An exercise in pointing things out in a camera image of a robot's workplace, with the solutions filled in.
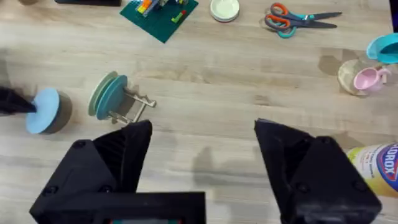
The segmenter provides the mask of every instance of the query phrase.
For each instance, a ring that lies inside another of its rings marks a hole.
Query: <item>wooden table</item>
[[[241,0],[239,17],[221,24],[200,1],[162,44],[121,7],[0,1],[2,82],[28,95],[54,87],[73,102],[69,124],[49,136],[28,134],[24,116],[0,118],[0,223],[34,223],[28,209],[72,142],[121,127],[87,115],[91,91],[112,70],[158,102],[143,114],[154,134],[139,191],[205,190],[208,223],[280,222],[258,117],[331,135],[345,149],[396,141],[398,86],[357,98],[336,79],[341,63],[392,32],[388,1],[285,0],[295,12],[343,11],[327,20],[337,29],[299,29],[291,39],[264,28],[271,3]],[[376,223],[398,223],[398,200],[381,199]]]

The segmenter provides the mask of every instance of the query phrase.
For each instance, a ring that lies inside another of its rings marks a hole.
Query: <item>pink cup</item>
[[[356,89],[367,93],[379,91],[383,88],[383,75],[391,75],[391,72],[385,68],[380,70],[376,70],[375,68],[365,68],[356,74],[354,78],[354,86]]]

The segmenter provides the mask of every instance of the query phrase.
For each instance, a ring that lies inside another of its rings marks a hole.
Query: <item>clorox bottle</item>
[[[347,156],[376,194],[398,197],[398,143],[356,147]]]

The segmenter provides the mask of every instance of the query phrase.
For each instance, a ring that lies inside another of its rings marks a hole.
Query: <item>green lego baseplate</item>
[[[174,1],[175,0],[169,0],[165,6],[153,9],[147,17],[144,17],[141,13],[136,11],[136,8],[140,5],[141,1],[133,0],[120,12],[120,15],[141,27],[156,39],[166,43],[174,31],[178,29],[178,27],[198,5],[198,2],[194,0],[189,0],[186,5],[180,5]],[[187,13],[180,19],[180,21],[178,23],[172,22],[172,18],[177,17],[183,10],[186,10]]]

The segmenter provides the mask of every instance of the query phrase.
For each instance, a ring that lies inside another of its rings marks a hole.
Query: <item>scissor blade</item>
[[[314,14],[314,18],[312,20],[319,20],[319,19],[327,19],[331,17],[336,17],[340,16],[342,12],[327,12],[327,13],[319,13],[319,14]]]
[[[326,28],[326,29],[330,29],[330,28],[337,28],[337,25],[334,24],[329,24],[326,22],[317,22],[317,21],[310,21],[308,23],[309,28]]]

